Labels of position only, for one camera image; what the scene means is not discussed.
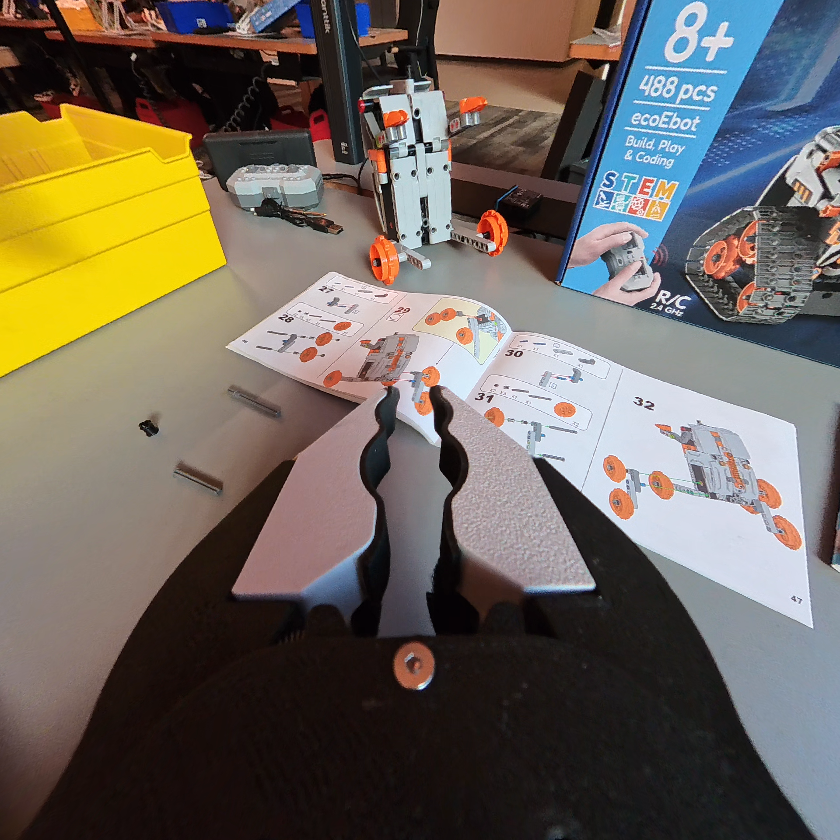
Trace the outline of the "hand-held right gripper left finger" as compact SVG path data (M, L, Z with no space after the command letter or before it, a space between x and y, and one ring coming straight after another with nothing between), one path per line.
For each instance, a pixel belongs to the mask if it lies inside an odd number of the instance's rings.
M299 454L234 584L237 599L381 616L390 544L376 489L391 466L399 396L378 391Z

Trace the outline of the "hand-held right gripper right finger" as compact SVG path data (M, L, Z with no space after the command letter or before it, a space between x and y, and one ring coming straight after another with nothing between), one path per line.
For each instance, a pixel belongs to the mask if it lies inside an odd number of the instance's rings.
M431 617L485 617L528 595L590 592L592 574L533 458L448 388L430 392L441 437L440 555Z

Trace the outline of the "thin dark axle piece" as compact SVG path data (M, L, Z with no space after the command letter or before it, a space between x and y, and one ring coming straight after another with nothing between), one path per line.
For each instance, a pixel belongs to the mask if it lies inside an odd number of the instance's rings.
M237 403L247 406L259 413L265 414L269 417L278 419L281 418L280 406L268 401L261 395L256 395L252 392L245 391L236 385L231 385L227 388L227 394Z
M221 479L211 476L205 471L179 461L173 469L173 476L183 478L192 482L205 490L212 492L219 496L224 489L224 483Z

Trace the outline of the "yellow plastic bin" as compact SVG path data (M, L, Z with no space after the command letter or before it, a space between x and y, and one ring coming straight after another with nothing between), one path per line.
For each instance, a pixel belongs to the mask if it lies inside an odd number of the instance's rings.
M1 118L1 374L225 265L187 133Z

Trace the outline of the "grey desk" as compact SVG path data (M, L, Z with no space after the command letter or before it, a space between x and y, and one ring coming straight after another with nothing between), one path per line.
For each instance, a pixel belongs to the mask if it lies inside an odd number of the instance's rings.
M226 349L322 275L371 280L371 199L328 190L341 235L251 218L203 184L227 266L2 379L2 836L53 789L151 598L281 460L351 405ZM557 286L562 249L432 249L397 286L498 306L515 330L797 427L814 628L649 552L705 635L745 728L821 838L838 838L838 574L824 563L838 370ZM231 385L280 406L237 403ZM146 437L139 422L156 418ZM173 476L219 478L216 496Z

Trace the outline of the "open white instruction booklet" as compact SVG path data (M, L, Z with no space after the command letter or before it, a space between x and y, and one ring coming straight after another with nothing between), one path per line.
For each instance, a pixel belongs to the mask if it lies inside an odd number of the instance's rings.
M393 385L435 445L430 391L447 386L639 545L813 627L790 423L512 330L479 301L336 272L227 348L355 402Z

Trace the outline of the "small black module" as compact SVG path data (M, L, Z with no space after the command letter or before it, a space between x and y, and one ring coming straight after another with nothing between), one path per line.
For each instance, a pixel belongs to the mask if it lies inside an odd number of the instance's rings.
M494 209L509 224L520 224L538 212L542 200L539 192L515 185L497 199Z

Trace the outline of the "small colourful booklet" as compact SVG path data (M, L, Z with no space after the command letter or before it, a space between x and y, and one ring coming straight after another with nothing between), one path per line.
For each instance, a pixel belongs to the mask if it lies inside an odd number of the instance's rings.
M839 572L839 417L833 438L830 481L826 514L827 561L835 572Z

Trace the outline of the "grey battery box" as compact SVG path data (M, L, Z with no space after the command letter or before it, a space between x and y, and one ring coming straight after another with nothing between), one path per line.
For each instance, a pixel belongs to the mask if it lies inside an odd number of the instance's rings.
M226 181L235 203L256 209L267 198L292 208L309 209L322 200L319 169L309 164L250 164L237 168Z

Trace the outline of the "grey orange robot model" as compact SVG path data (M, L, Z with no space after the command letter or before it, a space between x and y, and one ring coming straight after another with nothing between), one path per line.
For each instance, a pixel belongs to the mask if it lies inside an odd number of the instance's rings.
M400 265L431 266L417 249L454 240L497 256L508 242L508 224L485 212L472 233L453 219L450 137L480 122L483 97L459 102L448 120L444 93L429 78L394 80L368 88L359 100L364 145L373 170L374 198L384 234L370 248L376 279L391 285Z

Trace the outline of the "black flat box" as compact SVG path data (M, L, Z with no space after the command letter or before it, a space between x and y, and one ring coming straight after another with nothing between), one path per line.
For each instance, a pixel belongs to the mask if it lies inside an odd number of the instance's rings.
M224 190L229 176L244 165L317 164L308 129L207 133L203 144Z

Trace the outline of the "blue toy robot box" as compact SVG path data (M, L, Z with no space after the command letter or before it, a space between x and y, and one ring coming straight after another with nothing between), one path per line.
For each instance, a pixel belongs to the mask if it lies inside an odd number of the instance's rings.
M558 282L838 366L838 16L639 2Z

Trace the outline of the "red bag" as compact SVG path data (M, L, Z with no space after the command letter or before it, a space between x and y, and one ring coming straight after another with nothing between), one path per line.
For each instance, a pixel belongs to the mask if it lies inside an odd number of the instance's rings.
M145 123L191 134L192 149L202 145L204 135L210 131L200 107L183 98L167 101L136 98L135 111L138 119Z

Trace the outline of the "black tall speaker box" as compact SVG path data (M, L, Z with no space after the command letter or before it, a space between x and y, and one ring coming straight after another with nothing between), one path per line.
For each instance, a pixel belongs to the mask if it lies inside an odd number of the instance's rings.
M364 159L358 100L362 93L362 54L359 38L337 21L334 34L318 33L316 45L324 87L332 148L337 162L357 164Z

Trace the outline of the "long wooden office table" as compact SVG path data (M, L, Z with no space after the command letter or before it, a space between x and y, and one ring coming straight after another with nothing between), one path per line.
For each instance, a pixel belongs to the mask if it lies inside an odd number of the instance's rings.
M2 28L16 28L41 32L57 32L50 20L24 20L1 17ZM106 31L84 30L71 32L76 41L82 44L99 46L140 47L153 49L162 45L210 46L231 49L264 50L269 52L298 56L315 56L318 52L313 38L299 35L287 38L249 38L237 35L178 35L161 31L133 31L128 34L116 34ZM388 45L406 43L409 33L400 28L372 28L367 36L360 37L360 45L365 48L383 49Z

